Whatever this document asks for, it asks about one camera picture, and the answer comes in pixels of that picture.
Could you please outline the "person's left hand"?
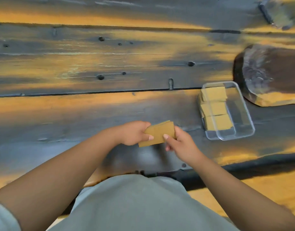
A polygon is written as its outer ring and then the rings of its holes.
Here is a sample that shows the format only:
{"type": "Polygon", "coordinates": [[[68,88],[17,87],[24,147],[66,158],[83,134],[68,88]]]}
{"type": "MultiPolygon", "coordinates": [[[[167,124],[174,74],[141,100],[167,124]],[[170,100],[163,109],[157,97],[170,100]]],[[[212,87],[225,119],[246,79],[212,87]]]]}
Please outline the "person's left hand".
{"type": "Polygon", "coordinates": [[[151,126],[146,121],[132,121],[113,128],[114,138],[118,144],[132,146],[141,142],[141,134],[151,126]]]}

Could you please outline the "person's right hand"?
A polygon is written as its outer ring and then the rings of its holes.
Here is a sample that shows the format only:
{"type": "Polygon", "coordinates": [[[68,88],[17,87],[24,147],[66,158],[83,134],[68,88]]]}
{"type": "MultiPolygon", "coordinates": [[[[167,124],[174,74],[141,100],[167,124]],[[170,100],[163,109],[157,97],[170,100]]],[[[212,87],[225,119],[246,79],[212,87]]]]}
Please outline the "person's right hand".
{"type": "Polygon", "coordinates": [[[181,128],[175,126],[175,134],[177,143],[168,145],[166,143],[166,151],[174,151],[176,156],[191,167],[195,167],[199,160],[203,158],[203,153],[196,146],[192,137],[181,128]]]}

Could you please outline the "brown cardboard piece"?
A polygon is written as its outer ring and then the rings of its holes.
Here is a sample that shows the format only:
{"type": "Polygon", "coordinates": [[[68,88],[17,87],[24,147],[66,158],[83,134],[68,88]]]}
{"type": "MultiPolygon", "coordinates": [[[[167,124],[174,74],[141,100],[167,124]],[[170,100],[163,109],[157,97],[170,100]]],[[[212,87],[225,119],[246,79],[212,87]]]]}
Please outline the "brown cardboard piece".
{"type": "Polygon", "coordinates": [[[148,140],[148,141],[141,141],[138,143],[139,147],[147,147],[155,144],[160,144],[164,143],[165,139],[163,137],[164,134],[167,134],[171,136],[172,138],[176,139],[176,134],[175,134],[175,127],[174,127],[173,121],[165,121],[163,123],[159,123],[156,125],[151,125],[149,126],[144,133],[148,134],[150,136],[153,136],[153,140],[148,140]]]}

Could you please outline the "person's left forearm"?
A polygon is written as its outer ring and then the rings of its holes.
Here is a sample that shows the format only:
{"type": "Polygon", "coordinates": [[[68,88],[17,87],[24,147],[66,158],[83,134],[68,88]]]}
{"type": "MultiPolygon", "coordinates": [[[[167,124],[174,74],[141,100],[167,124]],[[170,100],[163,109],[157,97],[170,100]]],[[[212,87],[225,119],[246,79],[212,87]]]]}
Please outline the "person's left forearm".
{"type": "Polygon", "coordinates": [[[121,143],[121,127],[99,132],[0,189],[0,204],[14,215],[22,231],[45,231],[61,215],[121,143]]]}

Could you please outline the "person's right forearm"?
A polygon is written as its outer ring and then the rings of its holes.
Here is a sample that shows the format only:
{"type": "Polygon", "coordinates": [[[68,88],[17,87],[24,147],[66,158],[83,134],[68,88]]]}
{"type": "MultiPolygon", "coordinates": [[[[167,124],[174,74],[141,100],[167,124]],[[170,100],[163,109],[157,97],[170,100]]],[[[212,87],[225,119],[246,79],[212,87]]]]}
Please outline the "person's right forearm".
{"type": "Polygon", "coordinates": [[[241,231],[295,231],[295,215],[243,183],[205,155],[190,161],[222,209],[241,231]]]}

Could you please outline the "stack of tan cardboard squares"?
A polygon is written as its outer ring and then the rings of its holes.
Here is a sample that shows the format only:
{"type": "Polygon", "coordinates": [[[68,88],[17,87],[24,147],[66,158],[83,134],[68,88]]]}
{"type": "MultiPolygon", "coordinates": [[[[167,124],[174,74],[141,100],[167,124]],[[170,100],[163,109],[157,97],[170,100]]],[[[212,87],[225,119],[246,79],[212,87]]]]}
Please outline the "stack of tan cardboard squares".
{"type": "Polygon", "coordinates": [[[202,103],[200,106],[201,116],[210,117],[210,116],[221,116],[227,114],[227,108],[225,102],[211,102],[211,103],[202,103]]]}
{"type": "Polygon", "coordinates": [[[233,123],[228,114],[204,117],[205,129],[207,131],[221,131],[233,127],[233,123]]]}
{"type": "Polygon", "coordinates": [[[226,88],[224,86],[201,89],[201,94],[204,103],[225,102],[227,100],[226,88]]]}

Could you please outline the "grey shirt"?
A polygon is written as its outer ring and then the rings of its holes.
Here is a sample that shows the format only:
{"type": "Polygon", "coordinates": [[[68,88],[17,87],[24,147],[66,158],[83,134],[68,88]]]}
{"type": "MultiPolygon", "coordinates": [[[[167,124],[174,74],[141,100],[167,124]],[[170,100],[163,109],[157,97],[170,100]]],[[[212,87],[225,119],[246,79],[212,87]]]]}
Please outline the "grey shirt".
{"type": "Polygon", "coordinates": [[[240,231],[166,177],[119,175],[84,188],[49,231],[240,231]]]}

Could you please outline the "clear plastic container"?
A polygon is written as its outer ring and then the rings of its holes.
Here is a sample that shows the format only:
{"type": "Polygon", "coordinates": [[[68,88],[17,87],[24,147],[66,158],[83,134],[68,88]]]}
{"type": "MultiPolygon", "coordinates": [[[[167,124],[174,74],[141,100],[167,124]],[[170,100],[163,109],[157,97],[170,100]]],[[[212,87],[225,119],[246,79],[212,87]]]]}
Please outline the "clear plastic container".
{"type": "MultiPolygon", "coordinates": [[[[201,116],[207,139],[228,141],[252,136],[255,132],[255,127],[238,84],[234,81],[210,82],[204,84],[202,89],[216,86],[224,86],[226,88],[227,100],[225,103],[227,114],[230,116],[233,127],[221,131],[207,131],[205,129],[204,119],[201,116]]],[[[197,100],[199,105],[204,103],[201,90],[199,91],[197,100]]]]}

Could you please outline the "dark wooden slab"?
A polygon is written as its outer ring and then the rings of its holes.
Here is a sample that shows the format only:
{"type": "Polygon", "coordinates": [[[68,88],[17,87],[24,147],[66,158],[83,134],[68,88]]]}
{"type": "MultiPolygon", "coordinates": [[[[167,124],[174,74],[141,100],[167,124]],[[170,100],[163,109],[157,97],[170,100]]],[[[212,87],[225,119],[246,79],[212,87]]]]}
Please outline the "dark wooden slab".
{"type": "Polygon", "coordinates": [[[250,45],[235,57],[233,78],[255,105],[295,104],[295,49],[250,45]]]}

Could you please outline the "dark handled brush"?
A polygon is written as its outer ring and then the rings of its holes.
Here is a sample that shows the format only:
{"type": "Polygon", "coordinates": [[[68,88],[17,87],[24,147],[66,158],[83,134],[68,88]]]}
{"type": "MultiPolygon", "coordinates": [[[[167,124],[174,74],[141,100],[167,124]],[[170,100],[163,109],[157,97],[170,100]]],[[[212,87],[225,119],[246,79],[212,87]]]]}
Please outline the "dark handled brush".
{"type": "Polygon", "coordinates": [[[261,0],[258,8],[266,22],[282,31],[293,26],[293,19],[282,0],[261,0]]]}

